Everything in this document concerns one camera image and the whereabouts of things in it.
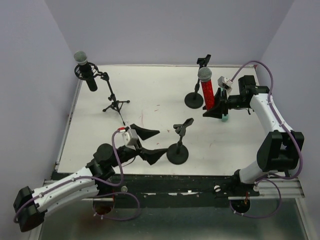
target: white tabletop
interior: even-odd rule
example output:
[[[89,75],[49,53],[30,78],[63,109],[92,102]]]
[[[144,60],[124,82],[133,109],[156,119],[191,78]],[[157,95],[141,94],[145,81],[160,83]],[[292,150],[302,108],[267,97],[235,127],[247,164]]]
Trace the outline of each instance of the white tabletop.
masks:
[[[231,78],[236,67],[211,67],[213,91],[218,89],[220,76]],[[229,120],[202,117],[204,111],[190,109],[184,103],[187,93],[197,82],[197,66],[99,66],[107,72],[118,100],[130,100],[124,104],[121,114],[125,122],[140,127],[160,130],[160,134],[141,141],[146,149],[168,148],[179,136],[174,124],[182,124],[194,118],[186,129],[183,144],[189,151],[188,160],[182,165],[170,163],[166,155],[150,166],[140,157],[124,167],[125,174],[168,175],[232,175],[256,160],[265,133],[252,112],[231,110]],[[244,68],[238,77],[254,75],[254,68]],[[93,154],[103,143],[111,144],[112,133],[122,127],[122,121],[112,109],[102,112],[111,102],[105,81],[96,79],[98,90],[91,92],[82,83],[72,121],[67,133],[58,172],[76,172],[93,159]],[[233,84],[233,95],[239,94],[238,81]],[[123,145],[120,134],[116,145]]]

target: black microphone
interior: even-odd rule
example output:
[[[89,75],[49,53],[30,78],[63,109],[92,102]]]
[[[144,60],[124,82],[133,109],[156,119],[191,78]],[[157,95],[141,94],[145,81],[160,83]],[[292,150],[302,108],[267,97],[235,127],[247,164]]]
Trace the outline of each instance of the black microphone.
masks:
[[[95,92],[98,89],[98,86],[96,84],[91,66],[88,63],[86,53],[84,51],[77,51],[73,57],[76,63],[79,65],[79,72],[85,79],[86,84],[88,84],[90,91]]]

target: purple wall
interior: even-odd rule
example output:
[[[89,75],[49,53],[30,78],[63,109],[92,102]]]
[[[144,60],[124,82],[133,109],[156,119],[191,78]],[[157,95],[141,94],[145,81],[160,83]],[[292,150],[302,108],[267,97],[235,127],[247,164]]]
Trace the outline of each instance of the purple wall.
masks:
[[[274,101],[295,131],[304,134],[300,181],[320,236],[320,1],[296,0],[261,59],[274,77]],[[261,84],[267,73],[258,68]]]
[[[0,1],[0,239],[19,189],[40,187],[58,155],[76,89],[73,56],[43,0]]]
[[[45,0],[72,52],[96,64],[260,59],[293,0]]]

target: microphone stand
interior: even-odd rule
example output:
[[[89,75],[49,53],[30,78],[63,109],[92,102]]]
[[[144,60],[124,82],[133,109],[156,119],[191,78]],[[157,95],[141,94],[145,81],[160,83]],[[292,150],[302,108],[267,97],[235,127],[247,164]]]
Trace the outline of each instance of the microphone stand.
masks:
[[[111,85],[110,85],[109,75],[108,75],[106,72],[101,73],[101,79],[102,79],[102,80],[105,80],[106,83],[108,84],[108,87],[109,87],[109,90],[110,90],[110,93],[111,93],[111,95],[108,97],[108,100],[109,100],[109,101],[112,101],[112,103],[111,103],[109,106],[107,106],[105,109],[103,109],[102,112],[105,113],[108,109],[115,110],[116,112],[119,113],[119,115],[120,115],[120,117],[121,117],[121,120],[122,120],[122,123],[123,123],[123,125],[125,126],[126,123],[125,123],[124,119],[122,118],[122,115],[121,115],[121,112],[120,112],[120,111],[121,111],[121,109],[122,109],[123,104],[128,104],[128,103],[130,103],[130,100],[126,100],[126,101],[119,101],[119,100],[117,100],[116,95],[114,94],[114,91],[112,90],[112,87],[111,87]]]
[[[199,64],[199,69],[206,67],[210,61],[211,55],[208,54],[206,57],[200,57],[197,59],[196,64]],[[184,103],[191,109],[198,109],[204,104],[204,98],[198,93],[200,89],[200,79],[198,78],[197,83],[194,86],[194,92],[188,93],[184,98]]]
[[[172,164],[180,165],[187,161],[189,157],[189,151],[186,146],[183,145],[182,138],[186,135],[186,128],[191,126],[193,122],[193,118],[188,118],[183,124],[173,125],[175,132],[179,134],[180,138],[177,143],[169,146],[168,151],[166,152],[166,157]]]
[[[108,87],[109,87],[109,90],[111,93],[111,95],[108,97],[108,100],[112,101],[112,103],[109,106],[107,106],[105,109],[103,109],[102,111],[105,113],[108,109],[112,109],[112,110],[118,112],[121,117],[122,123],[125,126],[126,123],[125,123],[120,111],[122,109],[123,104],[130,103],[130,100],[127,100],[127,101],[117,100],[116,95],[114,94],[114,91],[112,90],[112,87],[110,85],[110,81],[109,81],[110,78],[109,78],[108,73],[99,71],[98,67],[95,64],[93,64],[92,62],[88,62],[88,64],[90,65],[91,70],[92,70],[92,74],[91,74],[90,78],[94,79],[95,77],[101,77],[101,79],[106,81],[106,83],[108,84]],[[75,67],[74,73],[75,73],[76,77],[80,80],[87,81],[89,79],[87,77],[82,76],[80,69],[79,69],[79,65],[77,65]]]

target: robotic arm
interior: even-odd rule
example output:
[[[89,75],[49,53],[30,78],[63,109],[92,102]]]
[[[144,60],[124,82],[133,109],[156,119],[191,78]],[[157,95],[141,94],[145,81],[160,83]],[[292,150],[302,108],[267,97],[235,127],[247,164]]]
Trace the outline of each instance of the robotic arm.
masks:
[[[116,149],[121,164],[140,156],[153,165],[168,151],[167,148],[148,150],[142,147],[139,137],[146,140],[157,135],[157,130],[148,130],[132,124],[130,127],[121,128],[120,131],[123,132],[125,142],[125,145]],[[121,184],[110,182],[109,186],[106,186],[97,180],[107,181],[115,174],[113,167],[119,164],[113,146],[107,143],[100,145],[93,157],[85,167],[59,181],[34,190],[26,186],[18,192],[13,207],[16,212],[15,222],[19,223],[21,232],[39,226],[46,217],[66,205],[112,193],[113,186]]]
[[[293,131],[284,121],[271,95],[270,102],[277,116],[275,115],[268,98],[269,88],[267,86],[257,86],[255,77],[252,75],[239,78],[239,95],[229,95],[231,91],[230,81],[219,78],[218,83],[222,88],[219,88],[214,96],[214,107],[206,111],[203,116],[222,119],[223,115],[228,114],[228,110],[251,108],[257,114],[266,133],[266,138],[257,152],[256,161],[236,172],[240,182],[253,184],[256,179],[269,173],[295,169],[299,156],[293,141],[283,126],[294,136],[300,150],[304,143],[304,135],[301,132]]]

